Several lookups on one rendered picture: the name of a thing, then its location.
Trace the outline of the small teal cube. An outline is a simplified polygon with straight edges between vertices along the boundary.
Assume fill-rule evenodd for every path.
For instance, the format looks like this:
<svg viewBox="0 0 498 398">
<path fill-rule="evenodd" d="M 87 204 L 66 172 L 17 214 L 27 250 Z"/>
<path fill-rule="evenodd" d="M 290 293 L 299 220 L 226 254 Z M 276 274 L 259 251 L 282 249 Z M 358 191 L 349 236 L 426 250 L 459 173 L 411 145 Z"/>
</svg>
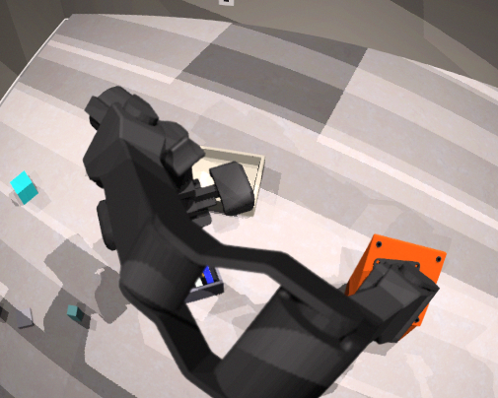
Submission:
<svg viewBox="0 0 498 398">
<path fill-rule="evenodd" d="M 82 317 L 83 317 L 83 311 L 80 309 L 80 307 L 76 306 L 76 305 L 68 305 L 68 311 L 67 311 L 67 315 L 75 320 L 75 321 L 82 321 Z"/>
</svg>

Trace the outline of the cyan cube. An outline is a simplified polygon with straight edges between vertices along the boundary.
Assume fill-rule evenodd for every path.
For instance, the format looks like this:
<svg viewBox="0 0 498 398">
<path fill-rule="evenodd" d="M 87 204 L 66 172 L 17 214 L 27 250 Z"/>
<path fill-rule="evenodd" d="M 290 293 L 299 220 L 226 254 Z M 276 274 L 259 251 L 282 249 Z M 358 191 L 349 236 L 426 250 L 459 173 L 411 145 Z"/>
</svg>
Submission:
<svg viewBox="0 0 498 398">
<path fill-rule="evenodd" d="M 33 197 L 35 197 L 38 192 L 36 191 L 35 186 L 32 181 L 28 178 L 28 175 L 23 170 L 20 175 L 15 177 L 11 181 L 12 187 L 17 192 L 17 195 L 21 198 L 21 201 L 26 205 L 26 203 L 30 202 Z"/>
</svg>

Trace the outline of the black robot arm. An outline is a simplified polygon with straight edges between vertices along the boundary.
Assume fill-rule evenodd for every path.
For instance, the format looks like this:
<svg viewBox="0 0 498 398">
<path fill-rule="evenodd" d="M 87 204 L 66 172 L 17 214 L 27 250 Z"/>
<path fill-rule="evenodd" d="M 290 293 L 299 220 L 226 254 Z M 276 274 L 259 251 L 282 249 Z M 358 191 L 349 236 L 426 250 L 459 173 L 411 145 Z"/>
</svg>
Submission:
<svg viewBox="0 0 498 398">
<path fill-rule="evenodd" d="M 212 398 L 320 398 L 373 341 L 400 340 L 440 290 L 418 261 L 379 257 L 346 296 L 282 250 L 221 243 L 176 193 L 206 156 L 184 127 L 121 86 L 84 110 L 97 133 L 82 161 L 104 190 L 119 288 L 156 324 L 182 375 Z M 223 359 L 184 302 L 207 266 L 280 285 Z"/>
</svg>

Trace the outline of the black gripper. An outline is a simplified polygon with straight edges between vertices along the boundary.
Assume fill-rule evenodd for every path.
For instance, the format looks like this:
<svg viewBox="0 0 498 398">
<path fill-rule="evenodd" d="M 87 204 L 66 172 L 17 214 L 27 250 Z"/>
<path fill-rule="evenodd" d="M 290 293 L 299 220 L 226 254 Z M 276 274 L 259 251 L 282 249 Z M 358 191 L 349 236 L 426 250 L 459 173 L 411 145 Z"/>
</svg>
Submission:
<svg viewBox="0 0 498 398">
<path fill-rule="evenodd" d="M 193 170 L 188 180 L 176 188 L 176 193 L 190 219 L 202 228 L 212 222 L 209 207 L 216 206 L 220 198 L 226 216 L 236 216 L 251 211 L 255 197 L 243 166 L 235 161 L 213 166 L 208 169 L 214 184 L 201 187 L 199 178 L 193 178 Z M 107 201 L 99 201 L 97 214 L 107 249 L 116 250 L 114 237 L 107 212 Z"/>
</svg>

